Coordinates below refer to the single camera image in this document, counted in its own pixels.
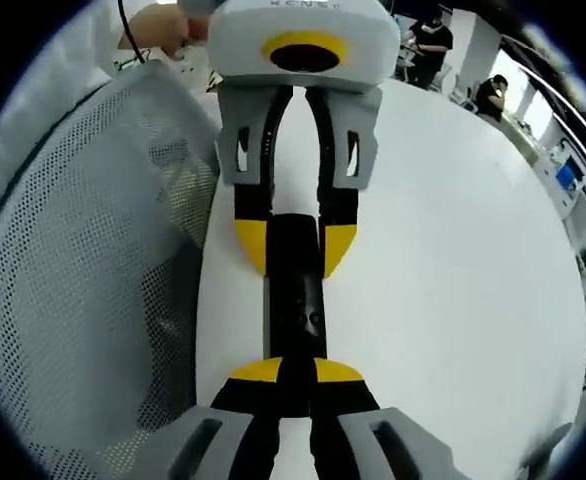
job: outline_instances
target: yellow ring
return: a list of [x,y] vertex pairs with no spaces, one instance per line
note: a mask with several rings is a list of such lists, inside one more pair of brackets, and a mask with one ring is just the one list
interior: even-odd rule
[[271,61],[271,54],[274,51],[290,45],[314,45],[324,48],[337,56],[340,65],[345,63],[349,50],[344,40],[337,35],[314,30],[300,30],[284,32],[268,39],[262,46],[262,55]]

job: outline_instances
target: desk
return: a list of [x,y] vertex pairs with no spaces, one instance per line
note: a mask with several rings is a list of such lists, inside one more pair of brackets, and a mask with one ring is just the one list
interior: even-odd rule
[[540,156],[546,155],[542,146],[517,124],[517,120],[508,114],[502,115],[500,130],[515,145],[531,166],[535,165]]
[[[512,479],[524,453],[578,408],[586,314],[574,254],[501,132],[440,95],[393,80],[383,91],[359,232],[325,282],[329,356],[360,370],[380,405],[449,444],[461,472]],[[317,134],[302,94],[276,146],[278,213],[317,214]],[[236,240],[232,200],[220,185],[204,250],[202,404],[263,350],[263,280]],[[286,422],[281,435],[274,478],[315,478],[308,443],[299,446],[308,420]]]

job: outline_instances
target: gray mesh fabric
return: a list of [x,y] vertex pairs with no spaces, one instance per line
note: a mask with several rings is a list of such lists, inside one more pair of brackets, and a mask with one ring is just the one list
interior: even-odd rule
[[0,206],[0,408],[54,480],[124,478],[195,403],[216,133],[147,63],[60,123]]

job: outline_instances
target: window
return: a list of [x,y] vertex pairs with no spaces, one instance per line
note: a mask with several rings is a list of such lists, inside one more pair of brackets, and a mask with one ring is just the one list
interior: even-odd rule
[[542,138],[552,118],[553,109],[549,102],[540,92],[535,92],[533,101],[526,110],[523,120],[531,126],[531,133],[536,140],[539,141]]
[[524,91],[529,84],[529,77],[504,50],[499,51],[491,69],[491,77],[497,74],[502,75],[509,82],[504,110],[515,113],[524,97]]

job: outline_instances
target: gray gripper bracket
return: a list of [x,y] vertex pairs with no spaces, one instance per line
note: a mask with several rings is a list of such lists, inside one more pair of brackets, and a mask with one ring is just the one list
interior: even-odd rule
[[[260,155],[270,107],[278,86],[245,87],[222,82],[218,86],[218,100],[222,114],[222,130],[217,140],[217,153],[224,183],[229,185],[258,185],[260,183]],[[238,148],[240,130],[248,128],[246,170],[240,171]]]
[[[258,185],[263,132],[279,86],[239,86],[222,82],[218,99],[222,114],[222,131],[217,141],[224,182],[230,185]],[[372,88],[365,93],[326,89],[335,146],[333,186],[364,190],[368,187],[377,155],[374,130],[382,102],[382,91]],[[246,170],[240,171],[238,149],[240,131],[248,129]],[[351,162],[350,142],[357,152],[357,168],[348,175]]]
[[[372,88],[365,93],[327,90],[327,103],[335,140],[333,186],[364,190],[369,186],[377,155],[374,130],[382,103],[382,91],[379,88]],[[354,137],[357,145],[357,168],[353,176],[347,174],[352,160],[349,137]]]
[[127,480],[228,480],[252,415],[194,406],[140,448]]
[[396,408],[338,418],[364,480],[469,480],[447,445]]

